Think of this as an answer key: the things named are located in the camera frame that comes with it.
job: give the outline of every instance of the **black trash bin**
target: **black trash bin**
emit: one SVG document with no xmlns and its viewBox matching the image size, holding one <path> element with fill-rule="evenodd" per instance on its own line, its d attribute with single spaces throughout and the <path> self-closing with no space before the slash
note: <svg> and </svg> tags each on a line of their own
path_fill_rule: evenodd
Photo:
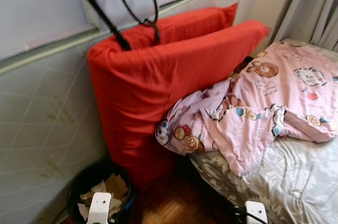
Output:
<svg viewBox="0 0 338 224">
<path fill-rule="evenodd" d="M 124 171 L 119 165 L 113 163 L 111 159 L 105 159 L 84 169 L 71 183 L 67 199 L 67 211 L 74 224 L 86 224 L 77 205 L 81 201 L 80 195 L 90 191 L 94 185 L 109 178 L 113 173 L 121 175 L 128 187 L 127 199 L 121 205 L 120 212 L 114 215 L 114 224 L 126 223 L 129 215 L 129 208 L 136 198 L 136 190 L 133 187 L 126 171 Z"/>
</svg>

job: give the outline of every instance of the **red cushion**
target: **red cushion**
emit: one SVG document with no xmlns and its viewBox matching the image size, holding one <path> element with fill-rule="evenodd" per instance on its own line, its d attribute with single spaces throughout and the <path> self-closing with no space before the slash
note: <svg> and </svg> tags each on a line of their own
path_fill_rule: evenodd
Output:
<svg viewBox="0 0 338 224">
<path fill-rule="evenodd" d="M 123 33 L 132 50 L 110 37 L 89 51 L 89 65 L 111 158 L 142 187 L 173 168 L 172 153 L 155 137 L 174 103 L 225 79 L 268 33 L 256 21 L 231 26 L 236 6 L 207 8 L 158 21 L 154 31 Z"/>
</svg>

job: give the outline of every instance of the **curtain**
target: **curtain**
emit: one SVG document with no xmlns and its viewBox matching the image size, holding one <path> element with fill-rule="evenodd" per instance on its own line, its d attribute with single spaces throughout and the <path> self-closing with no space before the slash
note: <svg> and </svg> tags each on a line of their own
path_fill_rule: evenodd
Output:
<svg viewBox="0 0 338 224">
<path fill-rule="evenodd" d="M 338 0 L 292 0 L 273 41 L 284 38 L 338 52 Z"/>
</svg>

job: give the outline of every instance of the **gray floral bed sheet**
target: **gray floral bed sheet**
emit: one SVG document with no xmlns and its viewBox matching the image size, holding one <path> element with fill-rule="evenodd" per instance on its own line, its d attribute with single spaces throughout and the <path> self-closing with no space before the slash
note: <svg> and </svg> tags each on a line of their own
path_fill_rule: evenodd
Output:
<svg viewBox="0 0 338 224">
<path fill-rule="evenodd" d="M 338 63 L 337 53 L 314 49 Z M 190 159 L 202 178 L 235 206 L 247 200 L 262 202 L 271 224 L 338 223 L 337 138 L 319 144 L 278 138 L 241 178 L 230 171 L 220 152 L 192 154 Z"/>
</svg>

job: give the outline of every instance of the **red fabric cover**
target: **red fabric cover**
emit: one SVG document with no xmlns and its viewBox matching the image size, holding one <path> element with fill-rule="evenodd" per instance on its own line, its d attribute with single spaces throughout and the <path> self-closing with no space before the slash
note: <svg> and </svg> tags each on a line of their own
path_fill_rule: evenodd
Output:
<svg viewBox="0 0 338 224">
<path fill-rule="evenodd" d="M 89 51 L 92 83 L 111 158 L 137 187 L 172 170 L 172 153 L 155 137 L 156 124 L 174 103 L 229 76 L 268 33 L 261 23 L 232 25 L 236 5 L 207 8 L 123 32 L 132 51 L 110 37 Z"/>
</svg>

